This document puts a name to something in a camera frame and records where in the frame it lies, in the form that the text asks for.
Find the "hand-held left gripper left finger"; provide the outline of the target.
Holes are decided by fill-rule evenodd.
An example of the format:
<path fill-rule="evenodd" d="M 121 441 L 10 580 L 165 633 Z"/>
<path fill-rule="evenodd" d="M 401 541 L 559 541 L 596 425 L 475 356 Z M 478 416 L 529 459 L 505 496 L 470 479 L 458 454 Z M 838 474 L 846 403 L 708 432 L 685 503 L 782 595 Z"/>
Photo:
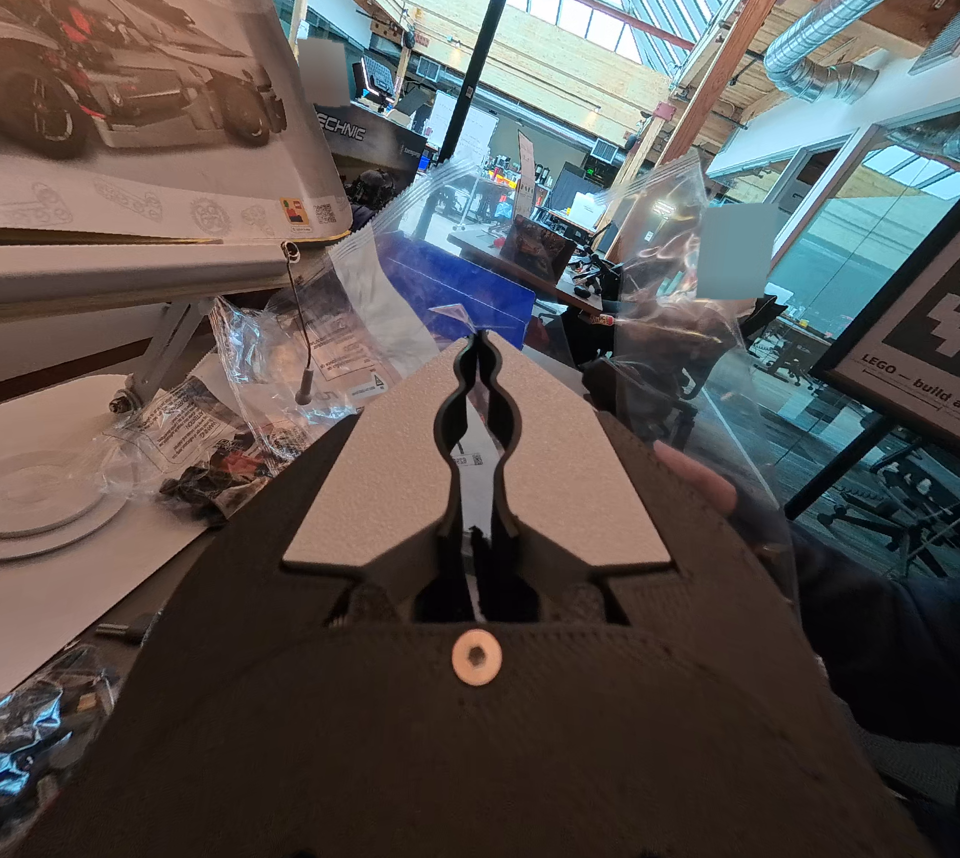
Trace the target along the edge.
<path fill-rule="evenodd" d="M 428 588 L 469 610 L 460 473 L 478 336 L 459 339 L 356 421 L 285 550 L 289 570 L 370 583 L 393 604 Z"/>

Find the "clear bag with printed warnings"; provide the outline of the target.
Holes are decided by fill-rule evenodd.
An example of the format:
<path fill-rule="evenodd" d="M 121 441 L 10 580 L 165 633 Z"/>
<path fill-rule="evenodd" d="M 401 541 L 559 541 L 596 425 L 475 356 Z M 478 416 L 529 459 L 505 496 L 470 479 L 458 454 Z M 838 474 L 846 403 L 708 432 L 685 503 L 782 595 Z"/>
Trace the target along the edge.
<path fill-rule="evenodd" d="M 357 310 L 336 272 L 273 294 L 261 310 L 220 298 L 210 320 L 226 382 L 250 424 L 287 421 L 314 440 L 439 353 L 390 284 Z"/>
<path fill-rule="evenodd" d="M 287 421 L 250 425 L 196 376 L 158 393 L 103 437 L 111 486 L 131 484 L 138 497 L 212 526 L 248 504 L 309 444 Z"/>

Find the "person's right forearm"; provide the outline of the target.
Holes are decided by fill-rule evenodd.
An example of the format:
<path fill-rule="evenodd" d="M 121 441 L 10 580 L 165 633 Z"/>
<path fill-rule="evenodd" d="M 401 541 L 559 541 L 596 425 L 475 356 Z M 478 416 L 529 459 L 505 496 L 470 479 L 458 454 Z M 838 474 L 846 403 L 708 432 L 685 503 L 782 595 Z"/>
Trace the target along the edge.
<path fill-rule="evenodd" d="M 789 530 L 803 631 L 854 719 L 895 740 L 958 747 L 958 578 L 883 577 Z"/>

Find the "small toy set box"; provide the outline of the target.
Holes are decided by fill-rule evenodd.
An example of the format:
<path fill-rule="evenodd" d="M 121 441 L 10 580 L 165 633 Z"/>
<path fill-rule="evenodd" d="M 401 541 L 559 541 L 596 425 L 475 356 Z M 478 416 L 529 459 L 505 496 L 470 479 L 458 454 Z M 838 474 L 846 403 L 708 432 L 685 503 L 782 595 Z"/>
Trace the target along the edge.
<path fill-rule="evenodd" d="M 568 267 L 576 247 L 573 240 L 531 217 L 517 216 L 510 223 L 499 256 L 538 279 L 555 284 Z"/>

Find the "large dark toy set box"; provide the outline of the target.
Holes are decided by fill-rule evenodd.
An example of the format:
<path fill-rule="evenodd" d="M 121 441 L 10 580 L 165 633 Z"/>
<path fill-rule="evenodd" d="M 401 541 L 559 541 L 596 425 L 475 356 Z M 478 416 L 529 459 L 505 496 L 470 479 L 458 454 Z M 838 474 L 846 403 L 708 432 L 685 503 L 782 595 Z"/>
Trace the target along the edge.
<path fill-rule="evenodd" d="M 426 139 L 355 103 L 314 109 L 357 231 L 413 183 Z"/>

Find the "toy set instruction booklet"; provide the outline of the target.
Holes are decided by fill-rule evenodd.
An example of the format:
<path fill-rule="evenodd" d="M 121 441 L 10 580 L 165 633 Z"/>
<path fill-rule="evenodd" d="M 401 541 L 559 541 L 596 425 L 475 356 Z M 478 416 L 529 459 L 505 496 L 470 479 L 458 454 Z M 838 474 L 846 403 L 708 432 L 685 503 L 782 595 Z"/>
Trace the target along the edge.
<path fill-rule="evenodd" d="M 1 22 L 3 244 L 349 232 L 272 0 L 1 0 Z"/>

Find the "person's right hand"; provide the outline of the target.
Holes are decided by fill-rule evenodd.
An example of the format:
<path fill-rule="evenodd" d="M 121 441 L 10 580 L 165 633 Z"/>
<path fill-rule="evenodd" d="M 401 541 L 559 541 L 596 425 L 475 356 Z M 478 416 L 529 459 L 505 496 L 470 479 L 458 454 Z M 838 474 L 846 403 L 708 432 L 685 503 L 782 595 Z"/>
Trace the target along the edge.
<path fill-rule="evenodd" d="M 653 451 L 666 468 L 688 482 L 721 516 L 732 517 L 738 507 L 738 492 L 732 482 L 664 442 L 654 442 Z"/>

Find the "blue plastic bin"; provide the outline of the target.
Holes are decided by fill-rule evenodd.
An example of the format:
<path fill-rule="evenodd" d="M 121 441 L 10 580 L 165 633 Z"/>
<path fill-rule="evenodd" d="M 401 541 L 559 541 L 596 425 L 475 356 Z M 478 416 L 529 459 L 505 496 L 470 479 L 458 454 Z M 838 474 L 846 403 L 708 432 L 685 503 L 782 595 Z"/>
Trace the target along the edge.
<path fill-rule="evenodd" d="M 380 266 L 437 342 L 492 331 L 524 346 L 535 294 L 426 241 L 389 232 L 374 238 Z"/>

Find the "wooden table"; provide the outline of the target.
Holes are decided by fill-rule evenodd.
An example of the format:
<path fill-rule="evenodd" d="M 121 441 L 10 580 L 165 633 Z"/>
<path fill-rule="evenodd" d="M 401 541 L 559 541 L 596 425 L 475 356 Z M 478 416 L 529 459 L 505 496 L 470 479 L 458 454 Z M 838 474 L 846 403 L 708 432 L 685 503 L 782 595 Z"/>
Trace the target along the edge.
<path fill-rule="evenodd" d="M 480 228 L 451 231 L 447 242 L 461 250 L 462 258 L 531 288 L 542 299 L 573 307 L 587 314 L 604 313 L 599 296 L 593 293 L 581 296 L 576 291 L 578 285 L 569 271 L 564 271 L 556 282 L 538 276 L 501 256 L 501 250 L 494 246 L 493 238 Z"/>

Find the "framed printed sign on stand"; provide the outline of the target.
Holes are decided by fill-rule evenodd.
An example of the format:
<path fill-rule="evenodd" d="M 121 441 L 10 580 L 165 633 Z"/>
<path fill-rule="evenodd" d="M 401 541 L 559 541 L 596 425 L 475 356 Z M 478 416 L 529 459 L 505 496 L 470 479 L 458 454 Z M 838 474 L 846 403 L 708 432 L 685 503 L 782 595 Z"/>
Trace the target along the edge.
<path fill-rule="evenodd" d="M 813 373 L 871 410 L 865 429 L 784 508 L 796 519 L 898 426 L 958 456 L 959 204 L 817 361 Z"/>

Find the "whiteboard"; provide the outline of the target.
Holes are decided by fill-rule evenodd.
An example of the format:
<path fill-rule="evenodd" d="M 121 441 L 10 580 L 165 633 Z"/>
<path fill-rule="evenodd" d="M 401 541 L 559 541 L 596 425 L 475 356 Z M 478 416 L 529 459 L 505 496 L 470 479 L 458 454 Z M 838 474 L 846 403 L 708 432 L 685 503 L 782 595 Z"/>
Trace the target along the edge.
<path fill-rule="evenodd" d="M 446 140 L 456 98 L 437 91 L 431 113 L 426 121 L 426 145 L 440 150 Z M 474 165 L 482 165 L 488 158 L 490 145 L 499 122 L 498 115 L 471 105 L 462 125 L 462 131 L 453 157 Z"/>

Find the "wooden book stand white legs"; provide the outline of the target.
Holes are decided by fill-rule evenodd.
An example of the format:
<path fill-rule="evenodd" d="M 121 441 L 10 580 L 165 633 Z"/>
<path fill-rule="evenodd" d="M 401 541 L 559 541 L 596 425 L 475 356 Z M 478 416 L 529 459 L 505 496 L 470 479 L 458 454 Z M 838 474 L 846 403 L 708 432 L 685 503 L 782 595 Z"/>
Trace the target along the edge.
<path fill-rule="evenodd" d="M 14 321 L 161 300 L 208 300 L 289 284 L 267 244 L 97 244 L 2 247 L 2 314 Z M 106 375 L 83 377 L 2 404 L 2 492 L 21 468 L 53 499 L 54 471 L 81 456 L 113 417 Z M 206 527 L 189 514 L 123 495 L 94 504 L 46 537 L 2 538 L 2 551 L 50 544 L 1 568 L 1 693 L 6 696 L 79 639 L 190 546 Z"/>

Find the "black pole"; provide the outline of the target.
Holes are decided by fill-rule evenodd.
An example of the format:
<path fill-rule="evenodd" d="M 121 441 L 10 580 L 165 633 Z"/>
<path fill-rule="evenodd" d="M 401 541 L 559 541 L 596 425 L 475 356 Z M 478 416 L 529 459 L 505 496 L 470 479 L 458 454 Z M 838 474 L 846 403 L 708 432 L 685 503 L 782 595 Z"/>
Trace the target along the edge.
<path fill-rule="evenodd" d="M 464 73 L 462 86 L 451 113 L 443 143 L 438 151 L 439 163 L 447 162 L 456 153 L 506 3 L 507 0 L 489 0 L 488 2 L 467 66 L 468 69 Z"/>

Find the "wooden support post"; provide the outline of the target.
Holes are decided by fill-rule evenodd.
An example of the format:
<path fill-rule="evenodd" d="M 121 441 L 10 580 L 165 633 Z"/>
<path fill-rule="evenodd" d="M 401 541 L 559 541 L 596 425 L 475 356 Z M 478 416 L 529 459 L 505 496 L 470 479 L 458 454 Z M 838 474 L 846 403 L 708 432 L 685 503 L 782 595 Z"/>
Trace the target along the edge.
<path fill-rule="evenodd" d="M 777 0 L 745 0 L 741 12 L 716 53 L 713 63 L 698 85 L 674 131 L 666 141 L 657 165 L 683 156 L 696 140 L 714 105 L 737 71 L 763 22 Z"/>

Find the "silver ventilation duct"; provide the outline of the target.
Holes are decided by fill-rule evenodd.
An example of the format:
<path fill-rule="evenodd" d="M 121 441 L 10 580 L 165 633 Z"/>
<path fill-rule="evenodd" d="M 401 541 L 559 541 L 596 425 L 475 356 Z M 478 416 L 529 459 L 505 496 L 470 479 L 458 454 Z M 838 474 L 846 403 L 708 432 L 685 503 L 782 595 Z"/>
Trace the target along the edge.
<path fill-rule="evenodd" d="M 775 88 L 813 103 L 835 99 L 853 104 L 873 86 L 879 73 L 855 62 L 821 65 L 813 51 L 885 0 L 821 0 L 772 41 L 764 69 Z"/>

